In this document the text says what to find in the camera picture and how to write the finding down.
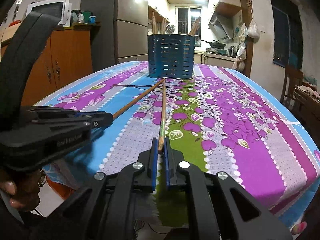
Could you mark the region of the person's left hand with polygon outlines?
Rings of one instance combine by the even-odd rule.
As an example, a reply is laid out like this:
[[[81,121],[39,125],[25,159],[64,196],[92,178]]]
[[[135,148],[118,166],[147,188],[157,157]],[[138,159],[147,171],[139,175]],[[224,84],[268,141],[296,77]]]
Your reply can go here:
[[[1,171],[1,190],[9,197],[8,203],[18,211],[29,212],[39,203],[43,173],[36,170],[28,174],[9,175]]]

